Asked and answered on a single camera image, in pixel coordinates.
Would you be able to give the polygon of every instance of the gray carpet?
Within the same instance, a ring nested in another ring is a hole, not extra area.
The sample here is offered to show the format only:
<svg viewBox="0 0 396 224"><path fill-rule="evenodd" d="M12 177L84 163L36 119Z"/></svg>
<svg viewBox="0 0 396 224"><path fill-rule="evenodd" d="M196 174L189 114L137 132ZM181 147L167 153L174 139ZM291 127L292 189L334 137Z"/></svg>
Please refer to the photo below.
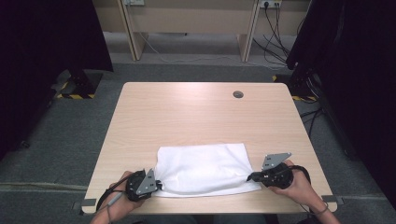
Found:
<svg viewBox="0 0 396 224"><path fill-rule="evenodd" d="M90 221L91 217L78 214L79 203L125 82L272 82L276 73L255 66L170 64L114 64L114 70L104 74L92 100L55 99L31 133L28 139L31 146L8 153L0 162L0 223ZM300 113L318 108L317 104L295 104ZM396 223L395 210L364 165L345 156L326 115L315 120L311 139L334 195L344 199L345 204L335 212L343 223ZM304 215L278 218L282 224L296 223ZM132 219L121 223L130 223Z"/></svg>

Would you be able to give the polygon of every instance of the white towel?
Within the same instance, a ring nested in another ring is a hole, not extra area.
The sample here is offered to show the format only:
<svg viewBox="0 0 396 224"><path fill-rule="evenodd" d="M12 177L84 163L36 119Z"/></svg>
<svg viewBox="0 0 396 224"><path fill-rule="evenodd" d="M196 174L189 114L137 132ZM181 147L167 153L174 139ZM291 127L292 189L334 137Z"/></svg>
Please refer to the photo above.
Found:
<svg viewBox="0 0 396 224"><path fill-rule="evenodd" d="M253 172L244 144L160 147L155 178L160 197L202 197L261 189L247 182Z"/></svg>

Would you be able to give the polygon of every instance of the wooden table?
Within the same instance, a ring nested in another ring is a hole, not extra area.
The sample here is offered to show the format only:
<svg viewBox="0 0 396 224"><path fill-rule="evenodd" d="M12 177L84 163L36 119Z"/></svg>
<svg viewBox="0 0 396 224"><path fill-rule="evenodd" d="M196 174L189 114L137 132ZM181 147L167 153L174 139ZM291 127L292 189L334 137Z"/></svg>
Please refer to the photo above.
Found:
<svg viewBox="0 0 396 224"><path fill-rule="evenodd" d="M235 98L241 91L244 96ZM332 195L288 88L277 83L126 83L85 196L100 198L124 171L153 168L164 146L244 143L255 171L266 154L291 152L319 195ZM336 203L329 203L336 209ZM83 206L93 213L95 205ZM137 214L296 213L299 204L271 190L204 198L147 200Z"/></svg>

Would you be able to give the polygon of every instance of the dark fabric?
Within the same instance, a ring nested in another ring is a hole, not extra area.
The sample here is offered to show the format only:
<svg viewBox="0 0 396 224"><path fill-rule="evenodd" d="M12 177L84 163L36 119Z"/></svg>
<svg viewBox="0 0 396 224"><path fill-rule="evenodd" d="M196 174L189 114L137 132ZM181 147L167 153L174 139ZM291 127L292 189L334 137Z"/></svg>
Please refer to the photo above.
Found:
<svg viewBox="0 0 396 224"><path fill-rule="evenodd" d="M346 1L336 54L320 69L347 138L396 208L396 22L393 1Z"/></svg>
<svg viewBox="0 0 396 224"><path fill-rule="evenodd" d="M0 160L26 138L64 70L112 71L92 1L1 1Z"/></svg>

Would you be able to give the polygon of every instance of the power outlet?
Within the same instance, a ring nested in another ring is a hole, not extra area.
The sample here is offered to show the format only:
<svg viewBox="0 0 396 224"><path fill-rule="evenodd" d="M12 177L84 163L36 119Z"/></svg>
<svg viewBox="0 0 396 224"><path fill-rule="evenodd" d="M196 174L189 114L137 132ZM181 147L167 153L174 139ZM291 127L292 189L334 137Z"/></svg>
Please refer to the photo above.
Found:
<svg viewBox="0 0 396 224"><path fill-rule="evenodd" d="M260 4L260 7L265 8L265 2L268 3L268 8L280 8L280 5L282 4L282 0L262 0L262 3Z"/></svg>
<svg viewBox="0 0 396 224"><path fill-rule="evenodd" d="M123 0L123 3L126 6L143 6L145 5L145 0Z"/></svg>

